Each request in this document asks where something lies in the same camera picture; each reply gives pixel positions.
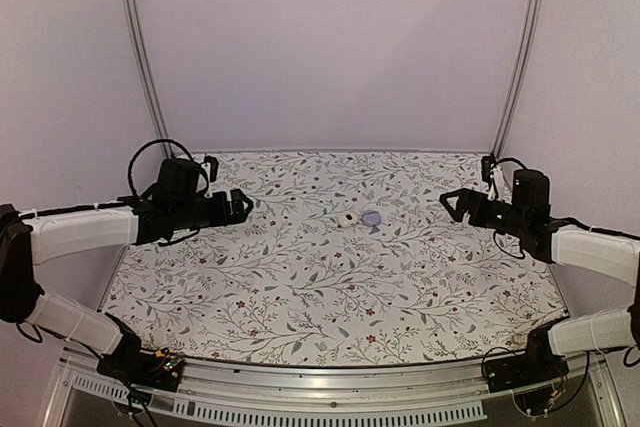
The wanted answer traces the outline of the purple round case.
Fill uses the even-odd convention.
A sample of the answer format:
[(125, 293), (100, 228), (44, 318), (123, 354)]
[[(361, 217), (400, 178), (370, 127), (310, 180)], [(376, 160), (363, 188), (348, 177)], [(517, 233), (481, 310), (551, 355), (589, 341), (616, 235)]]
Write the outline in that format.
[(366, 210), (361, 213), (360, 222), (367, 227), (377, 227), (382, 224), (382, 216), (376, 210)]

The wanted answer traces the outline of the cream earbud charging case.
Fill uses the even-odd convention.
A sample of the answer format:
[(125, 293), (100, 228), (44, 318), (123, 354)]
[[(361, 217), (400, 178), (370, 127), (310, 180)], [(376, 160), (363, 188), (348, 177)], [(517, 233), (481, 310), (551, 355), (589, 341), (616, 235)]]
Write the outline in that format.
[(359, 217), (354, 213), (343, 213), (337, 217), (337, 225), (341, 228), (355, 226), (359, 223)]

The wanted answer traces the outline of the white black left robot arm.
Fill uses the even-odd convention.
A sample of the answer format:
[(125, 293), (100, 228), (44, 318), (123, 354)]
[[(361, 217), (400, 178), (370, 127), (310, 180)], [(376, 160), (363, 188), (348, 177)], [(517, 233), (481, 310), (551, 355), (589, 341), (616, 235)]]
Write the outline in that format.
[(214, 192), (218, 161), (171, 158), (144, 192), (115, 202), (20, 212), (1, 207), (1, 320), (29, 324), (109, 356), (128, 381), (148, 373), (141, 340), (126, 324), (78, 301), (46, 291), (36, 267), (106, 247), (157, 243), (168, 247), (203, 229), (244, 223), (254, 208), (240, 189)]

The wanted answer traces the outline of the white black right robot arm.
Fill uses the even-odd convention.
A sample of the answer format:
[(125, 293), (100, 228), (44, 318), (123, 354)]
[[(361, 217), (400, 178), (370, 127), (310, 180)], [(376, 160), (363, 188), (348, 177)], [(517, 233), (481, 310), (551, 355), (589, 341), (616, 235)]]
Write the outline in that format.
[[(589, 227), (574, 218), (550, 215), (550, 181), (542, 172), (518, 169), (511, 200), (468, 188), (444, 193), (440, 203), (452, 220), (519, 240), (521, 250), (548, 265), (574, 266), (639, 288), (639, 238)], [(639, 293), (626, 308), (541, 325), (527, 335), (517, 374), (537, 383), (552, 371), (556, 357), (639, 345)]]

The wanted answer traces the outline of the floral patterned table mat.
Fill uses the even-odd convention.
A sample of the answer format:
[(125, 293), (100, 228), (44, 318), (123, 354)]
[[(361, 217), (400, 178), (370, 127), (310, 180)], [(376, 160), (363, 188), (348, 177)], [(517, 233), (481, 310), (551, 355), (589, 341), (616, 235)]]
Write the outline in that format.
[[(481, 185), (473, 154), (226, 153), (216, 185), (244, 224), (132, 247), (104, 310), (150, 348), (276, 365), (393, 365), (522, 348), (566, 308), (512, 238), (453, 222), (439, 196)], [(382, 224), (360, 222), (376, 210)], [(359, 217), (341, 228), (343, 213)]]

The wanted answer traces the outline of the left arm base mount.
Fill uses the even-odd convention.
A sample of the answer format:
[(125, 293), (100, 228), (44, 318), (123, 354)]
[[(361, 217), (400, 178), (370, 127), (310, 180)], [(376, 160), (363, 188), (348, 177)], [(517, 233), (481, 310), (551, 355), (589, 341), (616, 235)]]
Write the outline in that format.
[(97, 372), (124, 385), (176, 392), (182, 379), (185, 356), (167, 348), (156, 351), (129, 349), (102, 355)]

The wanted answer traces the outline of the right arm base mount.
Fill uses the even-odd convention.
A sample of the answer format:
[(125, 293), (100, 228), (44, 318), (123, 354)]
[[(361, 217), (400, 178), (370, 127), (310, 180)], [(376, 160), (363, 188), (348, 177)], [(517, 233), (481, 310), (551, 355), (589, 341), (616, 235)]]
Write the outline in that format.
[(515, 407), (526, 417), (547, 416), (566, 391), (569, 366), (562, 357), (529, 360), (525, 354), (481, 361), (481, 374), (489, 391), (510, 392)]

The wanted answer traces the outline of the front aluminium rail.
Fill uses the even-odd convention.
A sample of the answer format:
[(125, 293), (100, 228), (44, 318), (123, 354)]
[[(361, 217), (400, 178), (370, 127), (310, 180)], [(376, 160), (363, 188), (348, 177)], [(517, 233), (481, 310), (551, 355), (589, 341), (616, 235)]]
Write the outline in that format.
[(512, 352), (412, 366), (305, 368), (189, 359), (175, 391), (124, 387), (62, 351), (43, 426), (635, 426), (617, 354), (576, 354), (553, 380), (492, 391)]

